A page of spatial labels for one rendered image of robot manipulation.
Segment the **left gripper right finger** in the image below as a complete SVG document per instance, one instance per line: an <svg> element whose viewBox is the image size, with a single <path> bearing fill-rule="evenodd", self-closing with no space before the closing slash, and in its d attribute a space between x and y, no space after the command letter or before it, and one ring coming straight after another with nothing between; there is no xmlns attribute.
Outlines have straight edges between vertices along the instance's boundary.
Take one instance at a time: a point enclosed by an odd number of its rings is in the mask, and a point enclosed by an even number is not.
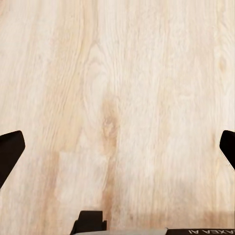
<svg viewBox="0 0 235 235"><path fill-rule="evenodd" d="M235 132L224 130L219 147L235 170Z"/></svg>

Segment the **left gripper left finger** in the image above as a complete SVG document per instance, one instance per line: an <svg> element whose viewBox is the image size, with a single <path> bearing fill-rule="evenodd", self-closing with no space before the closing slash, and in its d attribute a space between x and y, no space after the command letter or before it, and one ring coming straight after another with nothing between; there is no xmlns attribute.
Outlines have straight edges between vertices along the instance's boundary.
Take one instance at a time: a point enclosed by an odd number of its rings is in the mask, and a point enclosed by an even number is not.
<svg viewBox="0 0 235 235"><path fill-rule="evenodd" d="M21 130L0 136L0 189L25 149Z"/></svg>

